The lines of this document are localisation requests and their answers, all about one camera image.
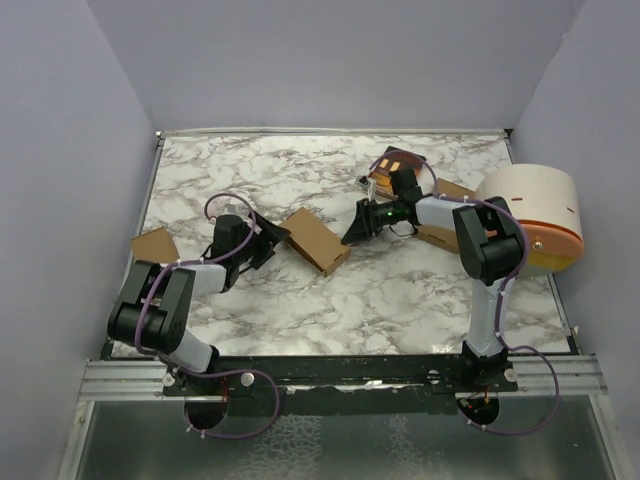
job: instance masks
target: cable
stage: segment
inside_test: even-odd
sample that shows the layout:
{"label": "cable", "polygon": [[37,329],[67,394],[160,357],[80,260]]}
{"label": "cable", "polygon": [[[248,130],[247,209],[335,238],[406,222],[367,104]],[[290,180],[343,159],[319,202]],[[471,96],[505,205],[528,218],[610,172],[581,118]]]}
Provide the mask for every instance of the cable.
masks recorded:
{"label": "cable", "polygon": [[416,227],[413,227],[413,232],[411,233],[404,233],[402,235],[400,235],[398,232],[396,232],[393,227],[391,225],[389,225],[389,230],[391,230],[392,233],[394,233],[396,235],[396,237],[400,237],[400,238],[405,238],[405,237],[413,237],[415,235],[415,233],[417,232]]}
{"label": "cable", "polygon": [[199,432],[200,435],[203,435],[203,436],[206,435],[207,437],[211,437],[211,438],[220,438],[224,440],[246,440],[246,439],[257,437],[258,435],[260,435],[262,432],[264,432],[269,427],[271,427],[271,425],[273,425],[276,419],[278,418],[278,414],[280,413],[280,393],[278,392],[278,385],[276,385],[276,382],[273,380],[273,378],[271,378],[269,375],[267,375],[266,373],[260,370],[250,370],[250,369],[249,370],[229,370],[227,372],[220,372],[220,373],[198,373],[186,368],[181,368],[180,370],[182,370],[187,375],[191,375],[196,378],[208,378],[208,379],[223,378],[231,375],[242,375],[243,373],[252,373],[254,375],[258,375],[266,379],[267,382],[269,382],[269,385],[271,386],[271,388],[273,389],[273,392],[275,393],[275,400],[276,400],[275,407],[273,408],[273,414],[271,414],[269,421],[264,426],[260,427],[258,430],[255,430],[253,432],[241,433],[241,434],[227,434],[227,433],[215,433],[215,432],[211,432],[209,430],[204,430],[204,429],[198,430],[193,427],[193,425],[191,424],[191,420],[189,419],[189,414],[186,413],[185,411],[185,420],[189,424],[189,429],[187,430],[190,430],[191,428],[193,428],[193,430],[196,432]]}
{"label": "cable", "polygon": [[219,257],[216,258],[212,258],[211,260],[204,260],[204,259],[199,259],[199,260],[186,260],[186,261],[181,261],[178,260],[177,262],[173,262],[173,263],[169,263],[168,265],[166,265],[158,274],[158,276],[156,277],[156,279],[153,281],[153,283],[151,284],[151,288],[149,289],[149,293],[147,294],[147,296],[144,299],[143,305],[142,305],[142,309],[140,310],[140,316],[138,317],[138,323],[136,323],[136,331],[135,331],[135,335],[134,335],[134,341],[133,344],[136,348],[136,350],[138,350],[138,352],[146,354],[146,355],[154,355],[155,352],[153,350],[149,350],[147,348],[144,348],[141,344],[141,339],[142,339],[142,330],[144,328],[144,324],[146,322],[146,318],[147,318],[147,313],[149,312],[149,307],[151,305],[151,301],[153,300],[153,298],[155,297],[156,292],[158,291],[158,287],[160,286],[160,282],[162,282],[162,279],[167,275],[167,273],[169,273],[171,270],[174,270],[175,268],[185,265],[185,266],[189,266],[189,265],[201,265],[201,264],[214,264],[214,263],[218,263],[226,258],[232,257],[233,255],[235,255],[236,253],[238,253],[240,250],[242,250],[245,246],[247,246],[247,244],[249,243],[249,241],[251,240],[251,237],[253,237],[255,231],[256,231],[256,227],[257,227],[257,221],[256,221],[256,213],[254,212],[253,208],[251,208],[251,204],[249,204],[249,202],[247,202],[244,198],[234,194],[234,193],[227,193],[227,192],[223,192],[223,193],[217,193],[211,197],[209,197],[209,199],[207,200],[207,202],[204,205],[204,215],[205,217],[207,217],[207,219],[210,219],[211,217],[209,217],[208,213],[207,213],[207,208],[209,207],[209,204],[215,200],[216,198],[220,198],[220,197],[229,197],[229,198],[235,198],[236,200],[239,200],[240,202],[244,203],[244,205],[249,209],[249,216],[251,217],[251,227],[249,229],[249,233],[247,234],[247,236],[245,237],[245,239],[240,243],[240,245],[238,245],[236,248],[234,248],[233,250],[220,255]]}
{"label": "cable", "polygon": [[551,411],[549,412],[549,415],[547,415],[547,417],[544,420],[542,420],[537,425],[535,425],[535,426],[533,426],[531,428],[527,428],[525,430],[518,430],[518,431],[499,430],[499,429],[488,427],[486,425],[480,425],[478,423],[473,422],[470,419],[467,419],[467,423],[469,425],[471,425],[472,427],[474,427],[474,428],[477,428],[477,429],[482,430],[484,432],[493,433],[493,434],[496,434],[496,435],[517,436],[517,435],[527,435],[529,433],[537,432],[538,430],[541,430],[542,428],[546,427],[549,424],[549,422],[551,422],[551,420],[558,413],[558,408],[560,406],[560,382],[558,381],[558,374],[556,373],[556,371],[553,368],[553,365],[551,364],[549,359],[542,352],[540,352],[538,349],[536,349],[534,347],[531,347],[529,345],[519,345],[517,347],[511,347],[511,346],[509,346],[507,344],[507,342],[505,341],[505,339],[502,336],[502,332],[500,331],[500,316],[501,316],[501,313],[502,313],[502,306],[503,306],[503,303],[504,303],[503,293],[504,293],[505,288],[506,288],[507,284],[509,283],[509,281],[511,279],[515,278],[520,273],[520,270],[522,270],[522,267],[525,266],[525,264],[527,263],[527,260],[529,258],[529,249],[530,249],[530,247],[529,247],[529,237],[527,235],[527,232],[524,229],[524,227],[522,226],[522,224],[513,215],[511,215],[510,212],[506,211],[505,209],[503,209],[501,207],[498,207],[497,205],[489,203],[489,202],[487,202],[485,200],[478,200],[478,199],[471,199],[471,198],[448,197],[448,196],[446,196],[444,194],[437,193],[436,189],[437,189],[437,185],[438,185],[438,177],[437,177],[435,171],[433,170],[431,165],[429,165],[427,163],[427,161],[425,159],[423,159],[419,155],[416,155],[413,152],[407,152],[405,150],[392,150],[391,152],[386,152],[385,154],[383,154],[380,157],[378,157],[371,164],[371,166],[369,167],[369,171],[373,171],[378,166],[378,164],[384,158],[386,158],[387,156],[389,156],[391,154],[394,154],[394,153],[400,153],[400,152],[412,155],[413,157],[415,157],[418,160],[420,160],[420,162],[427,168],[427,170],[431,174],[431,177],[433,178],[433,196],[435,198],[437,198],[438,200],[443,200],[443,201],[448,201],[448,202],[456,202],[456,203],[467,203],[467,204],[482,205],[482,206],[490,208],[490,209],[492,209],[492,210],[494,210],[494,211],[496,211],[498,213],[501,213],[502,215],[507,217],[516,226],[516,228],[518,229],[518,233],[520,234],[521,240],[522,240],[523,245],[524,245],[524,253],[522,255],[522,259],[520,260],[520,263],[518,263],[518,265],[516,265],[516,267],[513,269],[513,271],[511,273],[509,273],[509,275],[507,275],[502,280],[502,283],[500,284],[500,288],[498,289],[498,293],[500,293],[500,295],[498,296],[498,300],[496,301],[496,310],[495,310],[495,316],[494,316],[493,330],[494,330],[494,333],[496,334],[496,337],[498,338],[498,341],[500,342],[500,344],[504,348],[506,348],[508,351],[510,351],[510,352],[519,352],[521,350],[529,350],[533,354],[535,354],[538,357],[540,357],[540,359],[542,359],[542,361],[547,365],[547,367],[549,367],[549,372],[551,373],[551,377],[553,378],[553,385],[555,387],[555,398],[554,398],[554,402],[553,402],[553,407],[552,407]]}
{"label": "cable", "polygon": [[[245,237],[245,239],[240,243],[240,245],[238,245],[236,248],[234,248],[233,250],[225,253],[224,255],[220,255],[219,257],[216,258],[212,258],[210,260],[205,260],[204,258],[198,259],[198,260],[186,260],[186,261],[180,261],[178,260],[177,262],[173,262],[170,263],[168,265],[166,265],[158,274],[158,276],[155,278],[155,280],[153,281],[153,283],[151,284],[151,288],[149,289],[149,293],[147,294],[147,296],[144,299],[143,305],[142,305],[142,309],[140,311],[140,316],[138,317],[138,322],[136,323],[136,330],[135,330],[135,336],[134,336],[134,346],[136,348],[136,350],[138,350],[140,353],[143,354],[152,354],[152,355],[156,355],[158,352],[154,351],[154,350],[149,350],[147,348],[144,348],[141,344],[141,338],[142,338],[142,330],[144,328],[144,324],[146,321],[146,317],[147,317],[147,313],[149,312],[149,306],[151,305],[151,301],[153,300],[158,287],[160,285],[160,283],[162,282],[162,279],[167,275],[167,273],[177,267],[183,266],[183,265],[201,265],[201,264],[215,264],[218,263],[226,258],[229,258],[233,255],[235,255],[236,253],[238,253],[240,250],[242,250],[251,240],[251,237],[255,234],[256,231],[256,226],[257,226],[257,221],[256,221],[256,213],[253,210],[253,208],[251,207],[251,204],[249,204],[248,201],[246,201],[244,198],[235,195],[233,193],[217,193],[211,197],[209,197],[209,199],[206,201],[205,205],[204,205],[204,214],[205,217],[207,217],[207,219],[211,219],[213,217],[208,215],[208,207],[209,204],[215,200],[216,198],[220,198],[220,197],[230,197],[230,198],[235,198],[236,200],[239,200],[240,202],[242,202],[248,209],[249,209],[249,216],[251,217],[251,227],[249,229],[249,233],[247,233],[247,236]],[[160,355],[160,358],[163,360],[164,363],[166,363],[169,366],[171,365],[171,362],[168,362],[167,359],[163,358],[162,355]],[[252,438],[255,437],[257,435],[260,435],[262,432],[264,432],[265,430],[267,430],[271,425],[273,425],[273,423],[276,421],[276,419],[278,418],[278,414],[280,413],[280,394],[278,392],[278,386],[276,385],[275,381],[273,380],[273,378],[271,378],[269,375],[267,375],[264,372],[261,372],[260,370],[230,370],[227,372],[219,372],[219,373],[199,373],[199,372],[195,372],[193,370],[189,370],[187,368],[184,367],[178,367],[180,371],[182,371],[183,373],[185,373],[186,375],[192,376],[192,377],[196,377],[196,378],[223,378],[223,377],[228,377],[231,375],[242,375],[243,373],[252,373],[254,375],[258,375],[260,377],[266,378],[267,381],[269,382],[269,384],[271,385],[271,387],[273,388],[273,391],[275,392],[275,399],[276,399],[276,404],[273,410],[273,414],[271,415],[271,418],[269,419],[269,421],[267,422],[267,424],[263,427],[261,427],[260,429],[254,431],[254,432],[250,432],[250,433],[245,433],[245,434],[240,434],[240,435],[227,435],[227,434],[221,434],[221,433],[214,433],[214,432],[209,432],[207,430],[202,430],[200,431],[201,435],[206,435],[209,437],[213,437],[213,438],[222,438],[222,439],[230,439],[230,440],[242,440],[242,439],[246,439],[246,438]]]}

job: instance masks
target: glass panel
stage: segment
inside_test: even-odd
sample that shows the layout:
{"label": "glass panel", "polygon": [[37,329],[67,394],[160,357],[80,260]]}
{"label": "glass panel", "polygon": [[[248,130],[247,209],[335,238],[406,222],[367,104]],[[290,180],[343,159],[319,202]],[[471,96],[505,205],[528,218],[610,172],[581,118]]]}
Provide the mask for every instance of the glass panel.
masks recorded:
{"label": "glass panel", "polygon": [[[496,426],[540,421],[549,398],[502,400]],[[251,429],[264,419],[241,419]],[[80,479],[613,480],[588,397],[533,435],[478,432],[460,416],[282,417],[248,441],[185,433],[182,405],[96,405]]]}

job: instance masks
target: gray wall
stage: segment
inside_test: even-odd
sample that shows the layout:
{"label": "gray wall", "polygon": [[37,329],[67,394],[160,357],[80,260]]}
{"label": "gray wall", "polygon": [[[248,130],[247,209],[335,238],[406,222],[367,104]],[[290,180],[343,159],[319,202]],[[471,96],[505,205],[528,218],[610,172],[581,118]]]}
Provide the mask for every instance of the gray wall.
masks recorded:
{"label": "gray wall", "polygon": [[[597,352],[629,452],[640,451],[640,3],[587,0],[513,137],[516,160],[576,180],[586,256],[558,276]],[[640,474],[640,457],[634,455]]]}
{"label": "gray wall", "polygon": [[81,0],[4,2],[0,65],[0,476],[51,479],[155,139]]}
{"label": "gray wall", "polygon": [[514,127],[578,0],[89,0],[159,129]]}

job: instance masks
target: cardboard piece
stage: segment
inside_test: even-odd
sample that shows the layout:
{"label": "cardboard piece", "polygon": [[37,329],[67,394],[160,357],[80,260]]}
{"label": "cardboard piece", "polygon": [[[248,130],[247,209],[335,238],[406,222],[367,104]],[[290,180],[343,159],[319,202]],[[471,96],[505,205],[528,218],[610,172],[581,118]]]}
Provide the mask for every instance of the cardboard piece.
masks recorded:
{"label": "cardboard piece", "polygon": [[[465,195],[469,198],[474,198],[476,193],[473,190],[461,187],[460,185],[443,180],[442,178],[438,179],[436,191],[438,193],[446,193],[448,196],[458,198],[462,198]],[[420,226],[417,227],[415,236],[420,240],[424,240],[431,245],[435,245],[436,247],[440,247],[451,253],[460,253],[460,250],[458,249],[458,240],[456,239],[456,232],[453,230],[447,230],[446,228],[440,227]]]}
{"label": "cardboard piece", "polygon": [[164,227],[132,238],[131,252],[134,260],[153,263],[171,263],[180,258],[176,244]]}
{"label": "cardboard piece", "polygon": [[351,247],[318,217],[302,207],[280,224],[291,232],[287,242],[326,277],[331,275],[351,254]]}

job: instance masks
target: marble tabletop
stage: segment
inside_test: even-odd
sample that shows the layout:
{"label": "marble tabletop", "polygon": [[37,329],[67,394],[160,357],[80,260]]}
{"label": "marble tabletop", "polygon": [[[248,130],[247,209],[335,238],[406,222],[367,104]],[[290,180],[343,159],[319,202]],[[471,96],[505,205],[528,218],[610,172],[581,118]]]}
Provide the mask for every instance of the marble tabletop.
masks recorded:
{"label": "marble tabletop", "polygon": [[[165,226],[183,259],[211,242],[203,205],[214,193],[247,198],[274,223],[306,207],[342,236],[363,192],[356,175],[388,145],[426,156],[439,177],[476,188],[510,163],[500,133],[432,135],[238,135],[169,137],[143,231]],[[423,191],[432,181],[420,176]],[[242,207],[219,200],[217,213]],[[469,325],[471,280],[457,255],[385,231],[353,247],[323,277],[290,246],[227,293],[192,299],[188,327],[224,355],[350,355],[459,352]],[[547,278],[518,279],[507,341],[569,351]],[[133,355],[117,343],[113,355]]]}

